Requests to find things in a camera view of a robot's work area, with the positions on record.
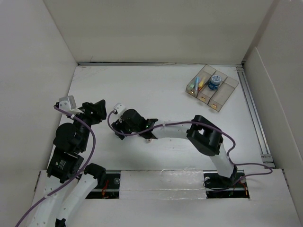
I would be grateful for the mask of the aluminium rail back edge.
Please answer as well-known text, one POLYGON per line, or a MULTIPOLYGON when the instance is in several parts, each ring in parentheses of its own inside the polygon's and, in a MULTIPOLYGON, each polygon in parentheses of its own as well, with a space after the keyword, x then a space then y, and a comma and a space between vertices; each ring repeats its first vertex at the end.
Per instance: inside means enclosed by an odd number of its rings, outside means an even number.
POLYGON ((205 65, 205 63, 172 63, 172 62, 78 62, 78 66, 168 66, 168 65, 205 65))

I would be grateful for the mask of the blue slime jar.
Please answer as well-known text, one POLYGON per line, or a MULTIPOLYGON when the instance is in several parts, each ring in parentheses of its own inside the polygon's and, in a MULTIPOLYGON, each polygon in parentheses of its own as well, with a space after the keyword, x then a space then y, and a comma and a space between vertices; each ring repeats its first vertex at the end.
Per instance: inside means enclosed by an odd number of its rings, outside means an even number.
POLYGON ((211 89, 211 90, 217 90, 219 85, 221 84, 222 82, 222 78, 221 76, 219 75, 212 75, 209 79, 209 82, 208 82, 208 87, 211 89))

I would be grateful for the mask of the left clear organizer bin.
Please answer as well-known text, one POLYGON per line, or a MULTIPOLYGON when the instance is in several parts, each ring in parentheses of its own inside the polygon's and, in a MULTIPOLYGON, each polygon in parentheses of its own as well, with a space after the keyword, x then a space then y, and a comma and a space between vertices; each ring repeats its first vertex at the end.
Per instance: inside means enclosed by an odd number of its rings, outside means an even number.
POLYGON ((186 87, 186 92, 193 97, 197 97, 199 91, 215 72, 215 68, 209 65, 205 65, 188 83, 186 87))

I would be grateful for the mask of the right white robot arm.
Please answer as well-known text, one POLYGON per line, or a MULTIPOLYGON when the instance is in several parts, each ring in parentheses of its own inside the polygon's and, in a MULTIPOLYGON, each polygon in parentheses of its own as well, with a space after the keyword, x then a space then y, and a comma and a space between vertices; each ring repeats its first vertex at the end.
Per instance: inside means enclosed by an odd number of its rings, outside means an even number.
POLYGON ((189 140, 198 152, 210 157, 222 187, 231 187, 235 183, 237 167, 229 159, 223 145, 223 136, 227 134, 203 116, 195 115, 192 120, 183 122, 168 122, 157 118, 145 119, 134 109, 116 108, 112 114, 118 119, 108 122, 108 126, 121 140, 135 135, 146 140, 189 140))

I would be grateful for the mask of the right clear organizer bin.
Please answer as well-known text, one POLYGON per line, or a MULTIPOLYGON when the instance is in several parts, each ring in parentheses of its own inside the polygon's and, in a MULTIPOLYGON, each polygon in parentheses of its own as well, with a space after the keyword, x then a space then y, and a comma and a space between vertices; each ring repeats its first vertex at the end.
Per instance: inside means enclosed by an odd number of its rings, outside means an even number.
POLYGON ((227 77, 227 79, 210 99, 208 106, 219 112, 231 94, 234 92, 238 84, 239 81, 231 77, 227 77))

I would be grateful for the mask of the front black mounting rail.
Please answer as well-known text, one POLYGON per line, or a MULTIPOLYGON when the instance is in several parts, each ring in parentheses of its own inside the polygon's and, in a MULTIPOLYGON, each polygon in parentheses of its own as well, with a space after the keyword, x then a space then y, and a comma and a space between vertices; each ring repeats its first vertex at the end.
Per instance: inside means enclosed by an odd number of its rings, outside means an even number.
MULTIPOLYGON (((119 199, 120 178, 122 171, 107 171, 104 182, 92 189, 87 199, 119 199)), ((206 199, 234 199, 250 197, 247 183, 242 180, 231 188, 222 187, 215 171, 202 171, 206 199)))

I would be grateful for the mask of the clear organizer bin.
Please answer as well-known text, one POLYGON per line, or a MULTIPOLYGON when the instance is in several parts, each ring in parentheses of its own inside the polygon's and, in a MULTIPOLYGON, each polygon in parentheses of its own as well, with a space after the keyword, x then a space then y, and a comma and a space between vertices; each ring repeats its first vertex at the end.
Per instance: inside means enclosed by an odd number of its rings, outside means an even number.
POLYGON ((215 72, 215 68, 209 65, 205 65, 188 83, 186 87, 186 92, 193 97, 197 97, 199 91, 215 72))
MULTIPOLYGON (((227 79, 227 75, 224 74, 224 73, 222 73, 222 72, 220 72, 220 71, 216 71, 216 72, 214 73, 214 75, 219 75, 219 76, 221 76, 221 78, 222 78, 222 82, 221 82, 221 84, 219 85, 219 87, 220 87, 220 86, 223 84, 223 82, 227 79)), ((202 101, 202 102, 204 102, 204 103, 206 103, 206 104, 209 103, 210 99, 214 96, 214 94, 216 93, 216 91, 219 89, 219 87, 218 87, 217 90, 211 90, 211 89, 208 87, 208 82, 209 82, 209 80, 208 80, 208 81, 206 82, 206 84, 202 87, 202 89, 199 91, 198 96, 197 96, 197 98, 198 98, 200 101, 202 101)))
POLYGON ((238 84, 239 81, 231 77, 227 77, 227 79, 210 99, 208 106, 219 112, 231 94, 234 92, 238 84))

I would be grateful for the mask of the yellow highlighter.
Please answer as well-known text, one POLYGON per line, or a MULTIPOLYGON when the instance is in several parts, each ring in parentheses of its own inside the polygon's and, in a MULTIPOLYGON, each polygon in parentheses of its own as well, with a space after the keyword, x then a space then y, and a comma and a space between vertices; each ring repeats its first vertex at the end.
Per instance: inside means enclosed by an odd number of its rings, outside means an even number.
POLYGON ((201 77, 201 78, 200 78, 199 86, 204 86, 205 80, 206 80, 205 77, 201 77))

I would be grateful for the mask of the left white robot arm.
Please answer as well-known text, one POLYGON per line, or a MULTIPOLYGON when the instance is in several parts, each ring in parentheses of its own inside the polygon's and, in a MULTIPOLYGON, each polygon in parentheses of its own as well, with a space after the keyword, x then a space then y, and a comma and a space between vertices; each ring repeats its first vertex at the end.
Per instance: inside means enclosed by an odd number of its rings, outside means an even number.
POLYGON ((55 110, 72 119, 61 124, 53 140, 53 156, 47 168, 43 197, 32 207, 36 209, 30 227, 66 227, 92 189, 105 183, 104 167, 91 163, 80 154, 86 150, 89 136, 96 137, 92 125, 106 119, 106 102, 85 102, 80 108, 72 96, 61 98, 55 110))

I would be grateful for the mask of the middle clear organizer bin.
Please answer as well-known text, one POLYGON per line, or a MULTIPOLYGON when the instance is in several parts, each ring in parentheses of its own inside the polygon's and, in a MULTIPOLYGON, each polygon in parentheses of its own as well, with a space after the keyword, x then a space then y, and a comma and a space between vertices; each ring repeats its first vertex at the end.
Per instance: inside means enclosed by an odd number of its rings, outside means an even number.
MULTIPOLYGON (((219 75, 219 76, 221 76, 221 78, 222 78, 222 82, 221 82, 221 84, 219 85, 219 87, 220 87, 220 86, 223 84, 223 82, 227 79, 227 75, 224 74, 224 73, 222 73, 222 72, 220 72, 220 71, 216 71, 216 72, 214 73, 214 75, 219 75)), ((209 103, 210 99, 214 96, 214 94, 216 93, 216 91, 219 89, 219 87, 218 87, 217 90, 211 90, 211 89, 208 87, 208 82, 209 82, 209 80, 208 80, 208 81, 206 82, 206 84, 202 87, 202 89, 199 91, 198 96, 197 96, 197 98, 198 98, 200 101, 202 101, 202 102, 204 102, 204 103, 206 103, 206 104, 209 103)))

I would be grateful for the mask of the blue highlighter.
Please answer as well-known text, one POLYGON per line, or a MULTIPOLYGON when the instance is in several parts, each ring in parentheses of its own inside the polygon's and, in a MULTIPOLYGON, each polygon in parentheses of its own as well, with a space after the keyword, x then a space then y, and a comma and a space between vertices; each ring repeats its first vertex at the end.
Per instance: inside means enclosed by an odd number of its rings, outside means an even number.
POLYGON ((196 77, 195 78, 195 83, 194 83, 194 90, 195 91, 198 91, 199 83, 200 83, 200 77, 196 77))

